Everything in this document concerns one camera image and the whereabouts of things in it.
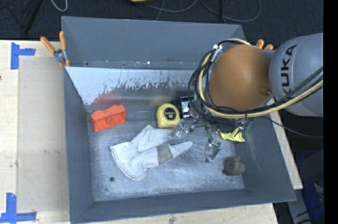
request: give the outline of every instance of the bin floor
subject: bin floor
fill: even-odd
[[[203,127],[196,128],[179,141],[193,142],[188,151],[148,169],[144,179],[130,180],[116,165],[109,146],[129,142],[148,124],[156,127],[155,120],[132,120],[128,116],[126,123],[97,133],[88,125],[95,201],[244,188],[241,175],[222,173],[225,159],[236,155],[232,142],[224,141],[214,162],[205,162],[203,150],[207,143],[207,132]]]

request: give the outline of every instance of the yellow object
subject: yellow object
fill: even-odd
[[[229,132],[227,134],[220,132],[220,135],[223,139],[228,139],[233,142],[244,142],[244,138],[242,138],[242,132],[238,132],[238,128],[236,128],[233,132]]]
[[[172,104],[161,105],[156,112],[158,128],[173,128],[180,122],[180,112]]]

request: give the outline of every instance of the black cable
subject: black cable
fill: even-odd
[[[253,17],[253,18],[250,18],[248,20],[239,20],[239,19],[235,19],[235,18],[231,18],[231,17],[228,17],[226,15],[224,15],[222,13],[222,11],[219,11],[219,12],[216,12],[214,11],[213,9],[211,9],[210,7],[208,7],[202,0],[199,0],[201,2],[201,4],[206,8],[208,9],[210,12],[216,14],[216,15],[222,15],[223,18],[225,19],[228,19],[228,20],[231,20],[231,21],[234,21],[234,22],[251,22],[253,20],[255,20],[256,18],[258,18],[258,16],[260,15],[261,13],[261,3],[260,3],[260,0],[256,0],[257,4],[258,4],[258,13]]]
[[[169,9],[163,9],[163,6],[161,8],[158,8],[158,7],[155,7],[155,6],[152,6],[152,5],[148,5],[148,7],[150,8],[153,8],[153,9],[156,9],[156,10],[159,10],[159,11],[163,11],[163,12],[168,12],[168,13],[180,13],[180,12],[184,12],[186,10],[189,10],[191,7],[193,7],[196,3],[198,2],[198,0],[194,0],[189,6],[187,6],[186,8],[184,9],[181,9],[181,10],[169,10]]]
[[[311,224],[311,220],[310,219],[301,220],[300,222],[297,222],[296,224],[304,224],[304,223],[307,223],[307,222]]]
[[[199,0],[199,1],[200,1],[200,3],[202,3],[202,5],[203,5],[205,8],[207,8],[210,12],[212,12],[212,13],[214,13],[214,14],[216,14],[216,15],[219,15],[218,12],[216,12],[216,11],[214,11],[213,9],[211,9],[210,7],[208,7],[202,0]],[[257,4],[258,4],[258,13],[257,13],[254,17],[252,17],[252,18],[250,18],[250,19],[247,19],[247,20],[240,20],[240,19],[231,18],[231,17],[226,16],[226,15],[223,15],[223,17],[224,17],[225,19],[228,19],[228,20],[231,20],[231,21],[235,21],[235,22],[251,22],[251,21],[257,19],[258,16],[260,15],[260,13],[261,13],[260,0],[256,0],[256,1],[257,1]]]
[[[316,206],[313,206],[313,207],[311,207],[310,209],[308,209],[308,210],[306,210],[306,211],[304,211],[304,212],[302,212],[302,213],[299,213],[299,214],[297,215],[297,217],[299,217],[299,216],[301,216],[301,215],[303,215],[303,214],[305,214],[305,213],[308,213],[308,212],[310,212],[310,211],[312,211],[312,210],[314,210],[314,209],[317,209],[317,208],[319,208],[319,207],[322,207],[322,206],[324,206],[323,203],[322,203],[322,204],[318,204],[318,205],[316,205]]]
[[[275,122],[274,120],[272,120],[271,118],[268,118],[268,117],[265,117],[265,116],[259,116],[260,118],[264,118],[264,119],[268,119],[269,121],[271,121],[272,123],[276,124],[276,125],[279,125],[283,128],[285,128],[286,130],[290,131],[290,132],[293,132],[294,134],[298,135],[299,138],[304,138],[304,139],[318,139],[318,138],[323,138],[323,136],[312,136],[312,135],[306,135],[306,134],[303,134],[303,133],[300,133],[300,132],[297,132],[297,131],[294,131],[282,124],[279,124],[278,122]]]

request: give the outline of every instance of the yellow tape measure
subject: yellow tape measure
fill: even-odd
[[[158,128],[173,128],[180,122],[180,112],[172,104],[161,105],[156,112]]]

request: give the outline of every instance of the black floor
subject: black floor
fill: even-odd
[[[65,0],[54,0],[59,8]],[[125,18],[175,22],[241,24],[247,41],[263,39],[278,48],[285,41],[323,32],[323,0],[163,0],[136,6],[128,0],[67,0],[68,9],[56,9],[51,0],[0,0],[0,39],[38,40],[59,38],[62,16]],[[303,152],[323,149],[323,119],[280,112],[291,150],[297,159]],[[319,138],[307,138],[296,132]],[[285,203],[275,204],[279,224],[292,223]]]

